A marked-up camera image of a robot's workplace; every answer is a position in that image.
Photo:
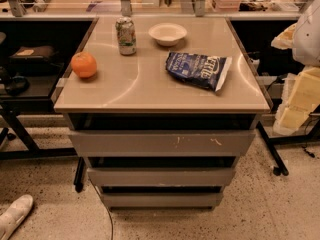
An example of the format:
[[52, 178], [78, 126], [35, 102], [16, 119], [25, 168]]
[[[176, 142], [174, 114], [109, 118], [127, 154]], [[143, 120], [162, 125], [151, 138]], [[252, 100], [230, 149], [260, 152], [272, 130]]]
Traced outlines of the grey bottom drawer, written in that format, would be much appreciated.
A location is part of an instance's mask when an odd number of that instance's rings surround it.
[[222, 193], [200, 194], [102, 194], [106, 207], [212, 207], [218, 205]]

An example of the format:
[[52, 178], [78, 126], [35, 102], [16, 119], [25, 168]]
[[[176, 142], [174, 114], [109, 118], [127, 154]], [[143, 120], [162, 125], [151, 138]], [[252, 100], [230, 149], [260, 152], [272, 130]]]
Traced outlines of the grey drawer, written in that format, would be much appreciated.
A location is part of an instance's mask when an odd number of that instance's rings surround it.
[[253, 130], [71, 131], [82, 157], [210, 157], [243, 155]]
[[222, 193], [200, 194], [102, 194], [106, 207], [212, 207], [218, 205]]
[[226, 186], [234, 177], [232, 168], [205, 169], [107, 169], [89, 168], [91, 181], [97, 186]]

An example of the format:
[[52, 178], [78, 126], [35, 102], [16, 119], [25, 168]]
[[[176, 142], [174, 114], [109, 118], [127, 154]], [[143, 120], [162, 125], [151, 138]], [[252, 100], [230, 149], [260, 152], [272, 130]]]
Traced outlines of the grey drawer cabinet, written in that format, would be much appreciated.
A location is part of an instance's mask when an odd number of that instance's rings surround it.
[[[68, 121], [70, 132], [253, 130], [270, 109], [267, 95], [249, 66], [241, 43], [224, 18], [192, 16], [136, 16], [137, 52], [123, 56], [117, 47], [115, 17], [98, 20], [86, 41], [97, 60], [96, 77], [83, 81], [70, 75], [55, 109]], [[232, 64], [218, 92], [182, 83], [165, 69], [169, 49], [149, 36], [159, 23], [176, 23], [187, 36], [175, 51], [231, 57]], [[205, 169], [232, 168], [242, 155], [210, 157], [82, 157], [89, 168]], [[102, 194], [222, 193], [227, 186], [97, 186]]]

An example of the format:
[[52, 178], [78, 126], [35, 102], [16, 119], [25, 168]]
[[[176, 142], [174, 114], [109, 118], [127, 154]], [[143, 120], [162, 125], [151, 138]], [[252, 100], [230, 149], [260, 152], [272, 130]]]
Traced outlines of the grey top drawer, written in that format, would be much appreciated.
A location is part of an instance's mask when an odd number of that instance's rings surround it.
[[253, 130], [71, 131], [82, 157], [210, 157], [243, 155]]

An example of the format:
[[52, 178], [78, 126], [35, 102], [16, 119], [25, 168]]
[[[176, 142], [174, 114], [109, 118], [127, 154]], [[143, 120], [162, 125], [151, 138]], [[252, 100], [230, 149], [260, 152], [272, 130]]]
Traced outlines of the grey middle drawer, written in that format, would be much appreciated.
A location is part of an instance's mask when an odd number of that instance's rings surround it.
[[107, 169], [89, 168], [91, 181], [97, 186], [226, 186], [234, 177], [232, 168], [205, 169]]

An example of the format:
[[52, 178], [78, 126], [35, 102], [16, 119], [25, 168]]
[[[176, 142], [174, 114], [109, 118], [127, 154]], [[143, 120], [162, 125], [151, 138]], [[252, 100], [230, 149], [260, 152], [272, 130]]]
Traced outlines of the blue chip bag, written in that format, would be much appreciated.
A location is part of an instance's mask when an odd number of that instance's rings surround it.
[[180, 81], [217, 92], [222, 88], [231, 64], [231, 57], [170, 52], [166, 70]]

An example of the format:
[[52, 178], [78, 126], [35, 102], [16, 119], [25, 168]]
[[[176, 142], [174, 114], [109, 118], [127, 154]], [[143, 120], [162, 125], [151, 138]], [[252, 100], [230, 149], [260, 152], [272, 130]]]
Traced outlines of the white bowl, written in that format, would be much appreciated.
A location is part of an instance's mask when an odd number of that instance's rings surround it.
[[171, 47], [186, 37], [187, 30], [178, 24], [160, 23], [152, 26], [149, 29], [148, 34], [159, 45]]

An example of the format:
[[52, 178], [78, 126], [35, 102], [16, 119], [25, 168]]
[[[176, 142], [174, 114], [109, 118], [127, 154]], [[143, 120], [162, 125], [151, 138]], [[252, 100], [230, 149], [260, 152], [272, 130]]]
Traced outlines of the green white soda can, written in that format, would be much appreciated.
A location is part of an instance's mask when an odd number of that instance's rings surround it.
[[122, 55], [136, 53], [135, 25], [131, 18], [120, 17], [115, 23], [119, 52]]

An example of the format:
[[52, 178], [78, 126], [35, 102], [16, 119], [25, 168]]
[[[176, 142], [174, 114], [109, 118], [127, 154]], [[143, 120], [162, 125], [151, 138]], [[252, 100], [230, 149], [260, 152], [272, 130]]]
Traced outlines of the orange fruit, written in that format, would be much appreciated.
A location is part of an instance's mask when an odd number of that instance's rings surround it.
[[97, 72], [97, 62], [90, 53], [79, 52], [71, 58], [71, 68], [79, 78], [90, 78]]

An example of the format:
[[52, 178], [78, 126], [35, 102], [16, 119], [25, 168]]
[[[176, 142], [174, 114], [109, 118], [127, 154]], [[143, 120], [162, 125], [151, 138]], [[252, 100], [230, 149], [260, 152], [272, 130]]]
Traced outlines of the black box on shelf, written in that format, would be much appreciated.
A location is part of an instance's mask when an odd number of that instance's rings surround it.
[[52, 46], [21, 46], [9, 59], [12, 63], [48, 63], [54, 55], [55, 50]]

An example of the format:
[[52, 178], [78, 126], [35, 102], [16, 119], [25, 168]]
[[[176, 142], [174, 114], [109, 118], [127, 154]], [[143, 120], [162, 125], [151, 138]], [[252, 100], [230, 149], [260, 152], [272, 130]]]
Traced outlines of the black headphones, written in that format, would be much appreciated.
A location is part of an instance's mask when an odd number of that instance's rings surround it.
[[15, 76], [4, 84], [4, 89], [8, 95], [17, 96], [26, 91], [30, 86], [29, 81], [23, 76]]

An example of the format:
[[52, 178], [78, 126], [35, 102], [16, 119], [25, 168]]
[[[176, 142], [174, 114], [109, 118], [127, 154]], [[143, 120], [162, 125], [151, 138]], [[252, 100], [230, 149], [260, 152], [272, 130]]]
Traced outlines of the white shoe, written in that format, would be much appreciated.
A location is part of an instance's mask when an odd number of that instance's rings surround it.
[[0, 240], [8, 240], [23, 222], [33, 207], [33, 197], [29, 194], [16, 199], [0, 216]]

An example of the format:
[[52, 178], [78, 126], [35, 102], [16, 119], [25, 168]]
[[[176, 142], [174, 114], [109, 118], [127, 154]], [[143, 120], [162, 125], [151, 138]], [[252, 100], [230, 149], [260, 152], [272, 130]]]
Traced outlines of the black table leg frame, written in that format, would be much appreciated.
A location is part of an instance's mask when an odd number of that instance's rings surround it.
[[288, 171], [287, 167], [285, 166], [282, 158], [278, 154], [276, 148], [272, 144], [271, 139], [269, 138], [263, 125], [260, 122], [258, 122], [256, 128], [260, 132], [260, 135], [261, 135], [262, 139], [264, 140], [271, 156], [273, 157], [274, 161], [277, 164], [277, 166], [273, 168], [273, 174], [276, 176], [280, 176], [280, 175], [288, 176], [289, 171]]

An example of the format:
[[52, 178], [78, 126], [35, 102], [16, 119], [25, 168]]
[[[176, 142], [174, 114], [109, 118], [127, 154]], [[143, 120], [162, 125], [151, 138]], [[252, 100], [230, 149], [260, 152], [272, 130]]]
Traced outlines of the black left desk frame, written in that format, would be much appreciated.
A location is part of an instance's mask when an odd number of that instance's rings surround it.
[[40, 149], [22, 123], [17, 119], [18, 113], [4, 102], [1, 102], [0, 114], [15, 132], [16, 136], [26, 146], [26, 150], [23, 151], [1, 152], [0, 160], [76, 156], [74, 148]]

